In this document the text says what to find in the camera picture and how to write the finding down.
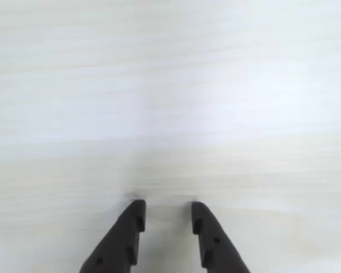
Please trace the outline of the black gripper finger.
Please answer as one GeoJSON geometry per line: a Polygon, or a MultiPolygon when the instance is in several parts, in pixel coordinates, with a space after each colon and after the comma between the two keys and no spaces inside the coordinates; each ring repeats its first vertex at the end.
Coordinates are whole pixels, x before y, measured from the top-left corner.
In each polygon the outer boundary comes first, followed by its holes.
{"type": "Polygon", "coordinates": [[[198,236],[201,266],[207,272],[250,273],[212,211],[202,202],[191,205],[192,232],[198,236]]]}
{"type": "Polygon", "coordinates": [[[145,231],[145,217],[145,200],[134,200],[96,245],[79,272],[130,272],[138,262],[139,238],[145,231]]]}

